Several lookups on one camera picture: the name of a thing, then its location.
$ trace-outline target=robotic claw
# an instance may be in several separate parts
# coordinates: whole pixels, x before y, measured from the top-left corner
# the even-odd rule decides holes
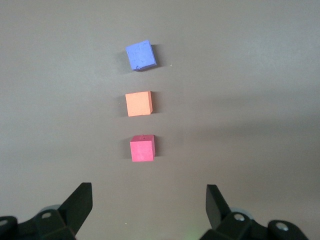
[[[0,240],[75,240],[92,206],[92,185],[84,182],[57,210],[44,210],[19,224],[14,216],[0,217]],[[200,240],[308,240],[290,222],[273,220],[264,227],[232,212],[216,185],[207,185],[206,213],[212,229]]]

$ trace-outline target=gray table surface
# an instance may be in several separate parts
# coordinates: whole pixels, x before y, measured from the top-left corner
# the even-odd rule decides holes
[[[79,240],[197,240],[207,184],[258,223],[320,229],[320,1],[1,0],[0,216],[81,182]],[[131,70],[149,39],[158,67]],[[127,117],[126,93],[154,113]],[[130,138],[156,136],[154,162]]]

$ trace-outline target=cube face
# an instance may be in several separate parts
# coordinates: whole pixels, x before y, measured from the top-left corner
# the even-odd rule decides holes
[[[138,135],[130,141],[132,162],[151,162],[155,159],[155,136]]]
[[[140,71],[157,65],[149,40],[138,42],[125,48],[131,69]]]
[[[129,117],[150,115],[153,111],[151,91],[128,93],[125,100]]]

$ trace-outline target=pink block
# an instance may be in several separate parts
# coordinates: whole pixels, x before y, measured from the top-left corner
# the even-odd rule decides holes
[[[155,159],[155,136],[134,136],[130,141],[132,162],[148,162]]]

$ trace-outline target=gray surface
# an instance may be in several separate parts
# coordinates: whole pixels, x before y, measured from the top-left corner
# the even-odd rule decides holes
[[[320,1],[0,1],[0,216],[92,182],[79,240],[197,240],[206,184],[320,235]],[[159,67],[134,72],[149,39]],[[155,114],[126,116],[153,91]],[[156,135],[154,162],[129,140]]]

